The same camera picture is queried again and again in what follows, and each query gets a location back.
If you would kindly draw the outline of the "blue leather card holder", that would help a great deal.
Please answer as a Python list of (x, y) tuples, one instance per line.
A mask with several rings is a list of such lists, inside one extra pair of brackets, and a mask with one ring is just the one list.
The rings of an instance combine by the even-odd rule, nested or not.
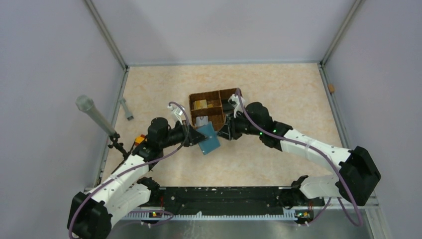
[(199, 127), (197, 131), (206, 136), (204, 141), (198, 143), (203, 155), (207, 155), (221, 146), (212, 122), (208, 122), (208, 124)]

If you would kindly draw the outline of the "woven wicker tray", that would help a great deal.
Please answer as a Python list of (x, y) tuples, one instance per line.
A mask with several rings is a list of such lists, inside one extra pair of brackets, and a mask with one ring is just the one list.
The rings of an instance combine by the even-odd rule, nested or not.
[[(234, 112), (234, 107), (230, 105), (228, 100), (235, 92), (235, 88), (230, 88), (190, 94), (188, 102), (193, 126), (195, 128), (203, 126), (205, 118), (208, 118), (208, 122), (212, 122), (214, 130), (218, 132), (225, 124), (226, 116)], [(207, 100), (213, 104), (213, 107), (193, 110), (193, 102), (197, 100)]]

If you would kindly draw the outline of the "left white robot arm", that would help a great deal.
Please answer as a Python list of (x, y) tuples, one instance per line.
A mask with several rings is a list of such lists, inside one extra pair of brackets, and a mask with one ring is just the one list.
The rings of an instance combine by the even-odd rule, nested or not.
[(103, 183), (73, 198), (68, 220), (69, 238), (105, 239), (115, 224), (133, 209), (143, 204), (157, 204), (158, 190), (138, 184), (137, 180), (166, 158), (165, 148), (176, 144), (189, 147), (207, 139), (208, 136), (187, 121), (178, 121), (170, 127), (165, 118), (153, 119), (146, 138)]

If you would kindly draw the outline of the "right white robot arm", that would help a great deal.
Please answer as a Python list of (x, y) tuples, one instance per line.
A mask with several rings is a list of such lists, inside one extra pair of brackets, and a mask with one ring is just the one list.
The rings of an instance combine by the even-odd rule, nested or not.
[(361, 146), (341, 148), (313, 139), (292, 126), (272, 119), (260, 102), (250, 103), (242, 112), (231, 100), (222, 103), (225, 124), (218, 135), (237, 140), (256, 135), (269, 148), (294, 154), (331, 171), (328, 176), (301, 176), (291, 186), (292, 199), (298, 205), (319, 197), (345, 199), (364, 206), (381, 179), (369, 151)]

